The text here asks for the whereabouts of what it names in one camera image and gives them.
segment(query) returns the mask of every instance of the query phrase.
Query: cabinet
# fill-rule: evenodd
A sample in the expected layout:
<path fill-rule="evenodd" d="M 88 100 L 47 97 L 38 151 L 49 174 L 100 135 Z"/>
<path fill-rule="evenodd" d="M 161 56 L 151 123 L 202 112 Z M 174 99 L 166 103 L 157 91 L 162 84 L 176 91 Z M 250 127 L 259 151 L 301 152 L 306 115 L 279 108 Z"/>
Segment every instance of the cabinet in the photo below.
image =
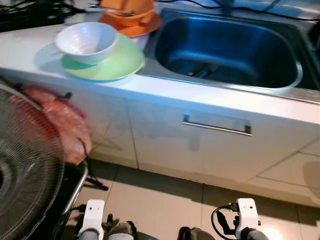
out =
<path fill-rule="evenodd" d="M 131 101 L 129 112 L 140 169 L 229 189 L 238 189 L 318 135 L 317 126 L 307 129 L 301 122 L 232 109 L 201 112 L 194 105 Z M 252 136 L 238 134 L 248 127 Z"/>
<path fill-rule="evenodd" d="M 24 85 L 42 86 L 57 94 L 72 93 L 70 103 L 88 117 L 93 149 L 90 157 L 100 161 L 137 167 L 127 103 L 124 98 L 88 89 L 15 79 Z"/>

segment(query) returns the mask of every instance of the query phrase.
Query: white plastic bracket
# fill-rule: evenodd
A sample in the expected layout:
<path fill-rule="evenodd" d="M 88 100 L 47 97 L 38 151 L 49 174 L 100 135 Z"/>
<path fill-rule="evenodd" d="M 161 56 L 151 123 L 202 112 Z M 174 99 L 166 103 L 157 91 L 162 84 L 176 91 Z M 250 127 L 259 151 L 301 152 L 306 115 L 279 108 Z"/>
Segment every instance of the white plastic bracket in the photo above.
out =
<path fill-rule="evenodd" d="M 255 200 L 252 198 L 238 198 L 236 203 L 239 207 L 239 226 L 235 230 L 235 237 L 241 239 L 241 231 L 248 227 L 251 229 L 258 228 L 258 212 Z"/>
<path fill-rule="evenodd" d="M 90 199 L 85 208 L 82 228 L 80 229 L 78 236 L 85 230 L 94 229 L 99 233 L 98 240 L 103 240 L 104 230 L 101 226 L 103 220 L 103 214 L 105 209 L 105 201 Z"/>

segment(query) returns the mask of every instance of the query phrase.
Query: wire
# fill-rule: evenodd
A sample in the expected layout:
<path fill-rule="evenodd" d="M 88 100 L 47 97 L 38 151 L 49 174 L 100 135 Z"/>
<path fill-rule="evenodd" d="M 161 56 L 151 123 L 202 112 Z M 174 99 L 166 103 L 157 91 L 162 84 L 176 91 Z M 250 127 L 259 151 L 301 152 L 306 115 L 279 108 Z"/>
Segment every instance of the wire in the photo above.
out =
<path fill-rule="evenodd" d="M 185 2 L 194 3 L 194 4 L 199 5 L 199 6 L 203 7 L 203 8 L 205 8 L 205 9 L 220 9 L 220 8 L 222 8 L 222 5 L 220 3 L 217 3 L 216 1 L 215 2 L 219 6 L 206 6 L 206 5 L 202 5 L 199 2 L 196 2 L 194 0 L 155 0 L 155 1 L 159 2 L 159 3 L 172 3 L 172 2 L 177 2 L 177 1 L 185 1 Z M 258 13 L 258 14 L 268 14 L 268 15 L 273 15 L 273 16 L 282 17 L 282 18 L 286 18 L 286 19 L 292 19 L 292 20 L 299 20 L 299 21 L 308 21 L 308 22 L 319 22 L 320 21 L 319 18 L 313 18 L 313 19 L 300 18 L 300 17 L 295 17 L 295 16 L 288 16 L 288 15 L 283 15 L 283 14 L 279 14 L 279 13 L 269 12 L 269 11 L 265 11 L 265 10 L 257 10 L 257 9 L 253 9 L 253 8 L 246 7 L 246 6 L 236 6 L 236 7 L 233 7 L 232 9 L 233 10 L 241 10 L 241 11 L 253 12 L 253 13 Z"/>
<path fill-rule="evenodd" d="M 269 6 L 267 6 L 265 9 L 262 11 L 268 12 L 270 9 L 273 9 L 274 6 L 276 6 L 278 3 L 280 3 L 282 0 L 274 0 Z"/>
<path fill-rule="evenodd" d="M 100 188 L 103 191 L 108 191 L 109 188 L 105 186 L 102 182 L 99 181 L 99 179 L 94 175 L 92 171 L 92 166 L 91 166 L 91 159 L 87 157 L 86 159 L 87 167 L 88 167 L 88 172 L 89 172 L 89 177 L 87 177 L 85 180 L 88 181 L 89 183 L 92 183 L 93 185 L 96 185 L 98 188 Z"/>
<path fill-rule="evenodd" d="M 205 9 L 220 9 L 220 8 L 222 8 L 222 4 L 217 0 L 213 0 L 213 1 L 216 4 L 218 4 L 218 6 L 206 6 L 206 5 L 203 5 L 203 4 L 201 4 L 197 1 L 193 1 L 193 0 L 155 0 L 155 1 L 158 3 L 173 3 L 173 2 L 177 2 L 177 1 L 185 1 L 185 2 L 190 2 L 193 4 L 199 5 L 200 7 L 203 7 Z"/>
<path fill-rule="evenodd" d="M 286 19 L 293 19 L 293 20 L 300 20 L 300 21 L 309 21 L 309 22 L 314 22 L 314 21 L 319 22 L 320 21 L 319 18 L 313 18 L 313 19 L 300 18 L 300 17 L 288 16 L 288 15 L 283 15 L 283 14 L 274 13 L 274 12 L 256 10 L 256 9 L 253 9 L 253 8 L 250 8 L 250 7 L 246 7 L 246 6 L 237 6 L 237 7 L 233 7 L 233 9 L 242 10 L 242 11 L 248 11 L 248 12 L 253 12 L 253 13 L 258 13 L 258 14 L 268 14 L 268 15 L 273 15 L 273 16 L 282 17 L 282 18 L 286 18 Z"/>
<path fill-rule="evenodd" d="M 78 210 L 80 207 L 73 207 L 73 208 L 70 208 L 68 211 L 66 211 L 64 214 L 62 214 L 58 221 L 56 222 L 56 225 L 54 226 L 54 229 L 52 231 L 52 234 L 50 236 L 50 240 L 55 240 L 60 229 L 61 229 L 61 226 L 65 223 L 65 221 L 67 220 L 67 218 L 69 217 L 69 214 L 73 211 L 73 210 Z"/>
<path fill-rule="evenodd" d="M 212 224 L 212 227 L 213 227 L 213 229 L 216 231 L 216 233 L 217 233 L 221 238 L 223 238 L 223 239 L 225 239 L 225 240 L 234 240 L 234 239 L 232 239 L 232 238 L 228 238 L 228 237 L 222 235 L 222 234 L 218 231 L 218 229 L 217 229 L 217 227 L 216 227 L 216 225 L 215 225 L 214 216 L 215 216 L 215 214 L 216 214 L 219 210 L 221 210 L 221 209 L 229 209 L 229 210 L 231 210 L 231 209 L 232 209 L 232 206 L 231 206 L 231 205 L 220 206 L 220 207 L 216 208 L 216 209 L 211 213 L 211 224 Z"/>
<path fill-rule="evenodd" d="M 10 7 L 15 8 L 15 7 L 18 7 L 18 6 L 22 5 L 22 4 L 28 4 L 28 3 L 32 3 L 32 2 L 34 2 L 34 0 L 24 0 L 24 1 L 20 1 L 20 2 L 18 2 L 16 4 L 13 4 Z"/>

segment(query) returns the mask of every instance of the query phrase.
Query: white bowl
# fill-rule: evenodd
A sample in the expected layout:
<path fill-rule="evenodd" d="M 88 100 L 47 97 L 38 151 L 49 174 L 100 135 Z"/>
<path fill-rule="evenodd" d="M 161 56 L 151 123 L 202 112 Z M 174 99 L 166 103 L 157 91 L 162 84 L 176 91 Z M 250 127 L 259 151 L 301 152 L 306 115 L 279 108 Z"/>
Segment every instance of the white bowl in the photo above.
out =
<path fill-rule="evenodd" d="M 94 65 L 111 54 L 118 40 L 118 32 L 112 26 L 101 22 L 83 22 L 59 32 L 55 45 L 73 60 Z"/>

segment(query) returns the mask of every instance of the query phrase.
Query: orange bowl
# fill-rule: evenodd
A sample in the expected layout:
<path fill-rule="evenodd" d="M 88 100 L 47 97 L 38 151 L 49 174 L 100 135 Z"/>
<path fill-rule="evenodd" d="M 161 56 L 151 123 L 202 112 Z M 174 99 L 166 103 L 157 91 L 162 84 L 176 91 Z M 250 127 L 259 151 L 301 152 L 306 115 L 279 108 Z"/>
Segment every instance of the orange bowl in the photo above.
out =
<path fill-rule="evenodd" d="M 153 0 L 102 0 L 101 5 L 119 10 L 108 11 L 106 14 L 125 27 L 137 26 L 143 18 L 153 15 L 155 8 Z M 133 16 L 119 15 L 130 12 L 137 14 Z"/>
<path fill-rule="evenodd" d="M 154 14 L 154 10 L 151 9 L 144 13 L 138 13 L 133 16 L 121 16 L 117 15 L 118 13 L 123 13 L 123 11 L 108 11 L 106 15 L 113 18 L 118 24 L 126 27 L 133 27 L 139 25 L 139 23 L 144 19 L 147 18 L 149 15 Z"/>

